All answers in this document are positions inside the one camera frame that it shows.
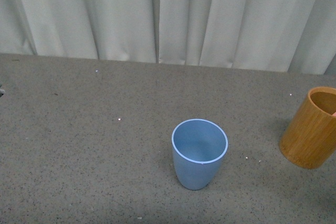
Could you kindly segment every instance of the table surface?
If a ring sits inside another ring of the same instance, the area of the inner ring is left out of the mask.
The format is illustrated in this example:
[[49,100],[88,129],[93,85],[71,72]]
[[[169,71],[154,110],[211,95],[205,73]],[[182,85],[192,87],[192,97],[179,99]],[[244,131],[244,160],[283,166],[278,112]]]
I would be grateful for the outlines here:
[[[335,76],[0,55],[0,223],[335,223],[336,154],[290,163],[278,143]],[[218,124],[228,151],[198,191],[171,134]]]

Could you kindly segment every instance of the bamboo cup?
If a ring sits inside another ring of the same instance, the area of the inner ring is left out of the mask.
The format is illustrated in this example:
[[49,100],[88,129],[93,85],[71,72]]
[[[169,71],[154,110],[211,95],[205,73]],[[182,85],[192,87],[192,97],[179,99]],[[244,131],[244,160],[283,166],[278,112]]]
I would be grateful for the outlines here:
[[282,154],[303,168],[321,166],[336,150],[335,112],[336,89],[309,90],[279,143]]

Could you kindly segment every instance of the curtain fold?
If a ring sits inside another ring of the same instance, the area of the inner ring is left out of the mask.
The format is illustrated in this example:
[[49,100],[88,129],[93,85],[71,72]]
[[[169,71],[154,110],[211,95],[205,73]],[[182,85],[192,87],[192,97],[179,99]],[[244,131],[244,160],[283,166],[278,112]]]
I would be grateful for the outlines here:
[[0,0],[0,52],[336,74],[336,0]]

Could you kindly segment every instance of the plastic cup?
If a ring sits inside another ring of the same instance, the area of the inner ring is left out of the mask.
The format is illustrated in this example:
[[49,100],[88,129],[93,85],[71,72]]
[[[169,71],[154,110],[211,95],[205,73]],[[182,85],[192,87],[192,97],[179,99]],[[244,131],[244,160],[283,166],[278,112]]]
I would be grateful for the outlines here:
[[172,134],[176,175],[187,189],[199,190],[215,176],[227,151],[224,131],[213,122],[190,119],[180,123]]

